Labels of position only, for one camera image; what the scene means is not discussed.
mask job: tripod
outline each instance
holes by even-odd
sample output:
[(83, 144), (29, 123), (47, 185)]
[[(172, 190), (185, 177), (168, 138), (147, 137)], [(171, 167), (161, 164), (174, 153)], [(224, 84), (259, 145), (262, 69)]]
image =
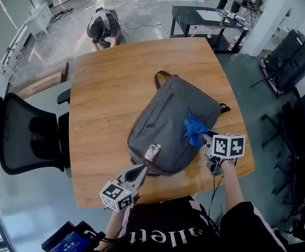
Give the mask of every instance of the tripod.
[(288, 57), (288, 59), (286, 59), (283, 64), (277, 68), (274, 72), (272, 72), (270, 75), (268, 75), (267, 77), (259, 80), (258, 82), (254, 83), (253, 85), (250, 86), (250, 88), (253, 88), (254, 86), (256, 86), (257, 84), (265, 81), (265, 80), (270, 80), (273, 76), (276, 75), (276, 83), (275, 83), (275, 86), (277, 88), (277, 98), (279, 97), (279, 73), (280, 73), (280, 70), (286, 66), (286, 64), (296, 55), (296, 53), (298, 53), (300, 51), (300, 49), (305, 45), (305, 41), (301, 44), (301, 46), (291, 55)]

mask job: chair armrest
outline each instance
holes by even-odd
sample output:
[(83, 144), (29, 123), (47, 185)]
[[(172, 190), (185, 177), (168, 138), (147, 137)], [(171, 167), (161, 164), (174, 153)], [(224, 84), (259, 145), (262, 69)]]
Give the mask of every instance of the chair armrest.
[(59, 94), (57, 98), (57, 103), (61, 104), (64, 102), (70, 102), (70, 89), (65, 90), (63, 93)]

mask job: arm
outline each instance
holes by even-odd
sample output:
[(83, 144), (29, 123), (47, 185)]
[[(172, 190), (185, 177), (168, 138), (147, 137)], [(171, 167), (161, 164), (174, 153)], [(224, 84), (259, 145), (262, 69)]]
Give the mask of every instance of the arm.
[(221, 236), (226, 242), (245, 251), (286, 251), (260, 212), (250, 202), (245, 202), (239, 185), (237, 171), (232, 160), (223, 161), (226, 214), (221, 220)]
[(116, 37), (111, 37), (110, 38), (110, 47), (115, 47), (116, 46)]
[(117, 36), (118, 30), (120, 29), (120, 25), (115, 19), (110, 19), (109, 25), (110, 25), (110, 47), (115, 47), (116, 46), (116, 36)]
[[(122, 229), (122, 222), (125, 216), (125, 212), (122, 211), (120, 213), (113, 211), (108, 222), (108, 225), (105, 230), (106, 238), (116, 239)], [(109, 243), (105, 243), (103, 241), (100, 242), (98, 246), (99, 251), (106, 251), (108, 249)]]
[(92, 45), (91, 47), (93, 48), (94, 51), (99, 50), (99, 47), (98, 47), (97, 43), (94, 43), (93, 40), (91, 40), (90, 42), (91, 42), (91, 45)]
[(239, 185), (237, 171), (231, 160), (221, 164), (225, 178), (226, 212), (237, 204), (244, 202), (244, 198)]

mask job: backpack strap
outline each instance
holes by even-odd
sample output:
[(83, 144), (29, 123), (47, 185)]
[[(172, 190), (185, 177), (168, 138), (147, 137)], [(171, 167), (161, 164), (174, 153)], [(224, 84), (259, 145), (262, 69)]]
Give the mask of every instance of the backpack strap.
[(165, 76), (165, 77), (171, 77), (171, 75), (165, 71), (160, 71), (160, 72), (157, 72), (154, 76), (154, 79), (155, 79), (155, 85), (156, 85), (156, 88), (157, 90), (159, 90), (159, 88), (161, 87), (161, 84), (159, 83), (159, 80), (158, 80), (158, 75), (161, 74), (162, 76)]
[(220, 103), (220, 106), (221, 106), (221, 114), (225, 113), (225, 112), (228, 112), (228, 111), (231, 111), (231, 108), (228, 107), (226, 104), (224, 103)]

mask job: white cabinet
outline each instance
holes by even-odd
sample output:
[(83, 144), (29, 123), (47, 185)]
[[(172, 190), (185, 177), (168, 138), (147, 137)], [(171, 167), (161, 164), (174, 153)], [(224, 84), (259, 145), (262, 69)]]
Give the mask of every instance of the white cabinet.
[(47, 3), (41, 5), (32, 11), (31, 15), (26, 19), (24, 25), (27, 26), (33, 37), (37, 40), (37, 34), (44, 31), (47, 34), (47, 26), (52, 18)]

